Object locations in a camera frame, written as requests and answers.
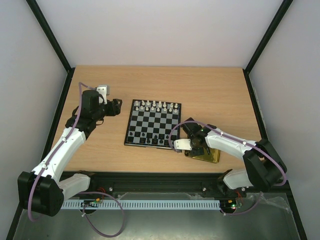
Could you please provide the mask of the black king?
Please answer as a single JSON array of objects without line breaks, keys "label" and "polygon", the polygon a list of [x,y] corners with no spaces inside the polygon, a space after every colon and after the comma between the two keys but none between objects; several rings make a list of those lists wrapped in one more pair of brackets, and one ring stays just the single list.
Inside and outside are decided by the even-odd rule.
[{"label": "black king", "polygon": [[153,145],[157,145],[157,144],[158,144],[158,139],[157,139],[157,138],[154,138],[154,139],[152,140],[152,144],[153,144]]}]

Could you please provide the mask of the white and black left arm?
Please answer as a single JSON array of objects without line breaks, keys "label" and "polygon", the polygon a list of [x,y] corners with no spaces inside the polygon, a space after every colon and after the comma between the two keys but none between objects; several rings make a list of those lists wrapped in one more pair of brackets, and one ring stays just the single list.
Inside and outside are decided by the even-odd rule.
[{"label": "white and black left arm", "polygon": [[83,91],[81,102],[67,120],[55,146],[31,172],[23,171],[19,175],[19,202],[31,221],[35,220],[33,212],[55,216],[64,201],[90,188],[93,175],[89,172],[80,171],[65,180],[61,180],[61,176],[78,148],[96,129],[97,123],[106,116],[120,114],[122,100],[108,100],[109,94],[108,85]]}]

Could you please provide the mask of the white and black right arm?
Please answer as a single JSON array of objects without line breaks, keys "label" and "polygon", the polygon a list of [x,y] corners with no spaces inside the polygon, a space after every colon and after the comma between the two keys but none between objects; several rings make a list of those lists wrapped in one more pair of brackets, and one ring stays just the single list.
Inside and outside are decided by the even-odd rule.
[{"label": "white and black right arm", "polygon": [[193,118],[180,126],[187,138],[173,142],[175,151],[189,151],[199,156],[214,149],[243,161],[244,168],[229,169],[218,178],[217,188],[222,195],[229,196],[236,189],[247,187],[268,192],[271,187],[286,183],[287,167],[269,140],[246,140]]}]

